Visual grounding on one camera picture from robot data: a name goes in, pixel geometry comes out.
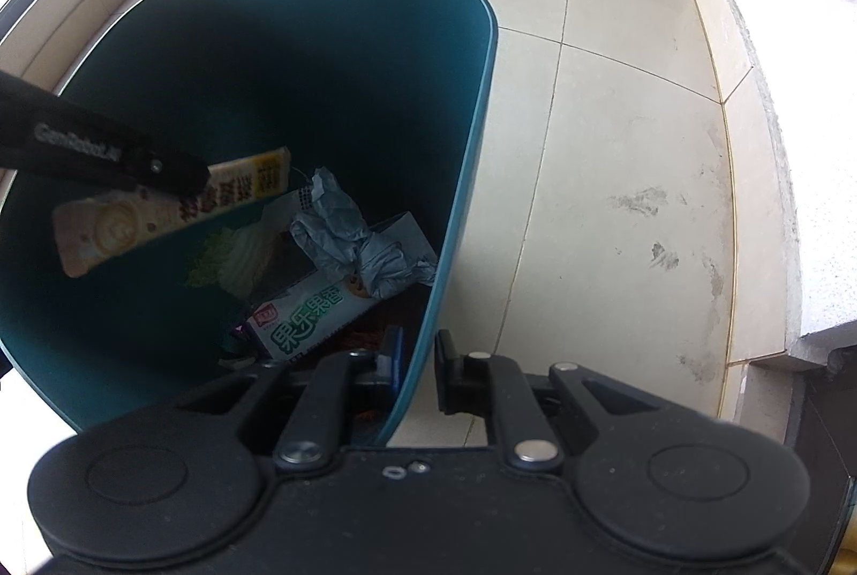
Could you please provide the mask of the latte coffee stick packet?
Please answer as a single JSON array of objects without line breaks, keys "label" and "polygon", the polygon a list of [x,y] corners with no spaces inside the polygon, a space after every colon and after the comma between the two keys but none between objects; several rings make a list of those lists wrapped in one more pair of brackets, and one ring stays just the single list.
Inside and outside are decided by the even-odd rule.
[{"label": "latte coffee stick packet", "polygon": [[211,167],[204,190],[194,198],[174,198],[154,189],[110,190],[72,200],[52,211],[55,244],[64,273],[88,274],[179,229],[200,224],[288,187],[290,153],[285,147]]}]

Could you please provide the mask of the grey paper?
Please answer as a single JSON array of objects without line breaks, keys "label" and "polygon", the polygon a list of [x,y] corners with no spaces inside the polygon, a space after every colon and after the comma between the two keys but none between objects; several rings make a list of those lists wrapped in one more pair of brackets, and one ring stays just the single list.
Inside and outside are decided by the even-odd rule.
[{"label": "grey paper", "polygon": [[316,169],[310,206],[289,224],[296,245],[330,282],[356,278],[373,299],[389,299],[412,285],[431,286],[437,256],[416,218],[406,212],[373,229],[327,169]]}]

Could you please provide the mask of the white biscuit snack package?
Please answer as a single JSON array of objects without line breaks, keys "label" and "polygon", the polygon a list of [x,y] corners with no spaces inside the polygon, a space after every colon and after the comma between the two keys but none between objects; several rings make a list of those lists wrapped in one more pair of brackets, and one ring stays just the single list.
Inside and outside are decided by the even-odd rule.
[{"label": "white biscuit snack package", "polygon": [[376,304],[359,279],[331,283],[315,272],[262,302],[237,331],[270,359],[295,362]]}]

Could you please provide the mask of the teal plastic trash bin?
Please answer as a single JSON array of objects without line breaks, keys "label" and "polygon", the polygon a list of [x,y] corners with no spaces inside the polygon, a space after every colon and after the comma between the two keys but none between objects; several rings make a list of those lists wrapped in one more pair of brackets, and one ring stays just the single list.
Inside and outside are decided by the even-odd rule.
[{"label": "teal plastic trash bin", "polygon": [[[497,52],[488,0],[141,0],[64,95],[208,163],[286,148],[378,222],[416,218],[439,259],[411,339],[431,348],[467,220]],[[88,184],[20,173],[2,206],[2,349],[76,430],[221,374],[237,299],[186,282],[194,225],[70,278],[51,216]]]}]

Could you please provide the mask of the green cabbage leaf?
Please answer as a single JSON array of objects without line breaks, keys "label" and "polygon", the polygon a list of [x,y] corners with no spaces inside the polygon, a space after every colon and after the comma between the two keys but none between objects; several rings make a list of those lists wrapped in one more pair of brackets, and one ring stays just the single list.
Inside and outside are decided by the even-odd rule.
[{"label": "green cabbage leaf", "polygon": [[190,263],[186,285],[218,286],[234,298],[249,298],[269,269],[287,226],[282,219],[260,219],[210,235]]}]

